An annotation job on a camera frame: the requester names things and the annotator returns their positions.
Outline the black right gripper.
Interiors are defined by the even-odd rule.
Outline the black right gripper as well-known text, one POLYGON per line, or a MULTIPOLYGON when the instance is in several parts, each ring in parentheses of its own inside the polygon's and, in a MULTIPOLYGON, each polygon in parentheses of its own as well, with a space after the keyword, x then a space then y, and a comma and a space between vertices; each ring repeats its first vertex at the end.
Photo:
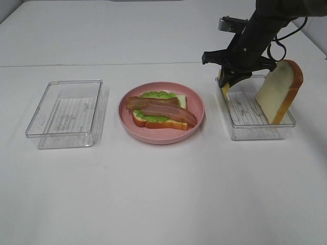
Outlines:
POLYGON ((250 78, 253 71, 276 68, 275 61, 262 56, 274 36, 275 32, 267 28, 247 25, 243 32, 235 34, 226 49, 204 52, 202 63, 221 65, 218 85, 231 87, 250 78))

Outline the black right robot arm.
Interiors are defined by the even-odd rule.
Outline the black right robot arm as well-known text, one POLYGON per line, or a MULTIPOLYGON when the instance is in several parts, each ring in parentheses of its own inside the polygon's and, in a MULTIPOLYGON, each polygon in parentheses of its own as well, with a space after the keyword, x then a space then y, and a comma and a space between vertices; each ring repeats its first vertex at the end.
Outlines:
POLYGON ((221 66, 219 87, 250 78, 257 70, 273 71, 276 61, 262 54, 278 32, 299 17, 326 16, 326 1, 257 1, 249 20, 223 16, 220 31, 234 33, 224 50, 204 52, 202 63, 221 66))

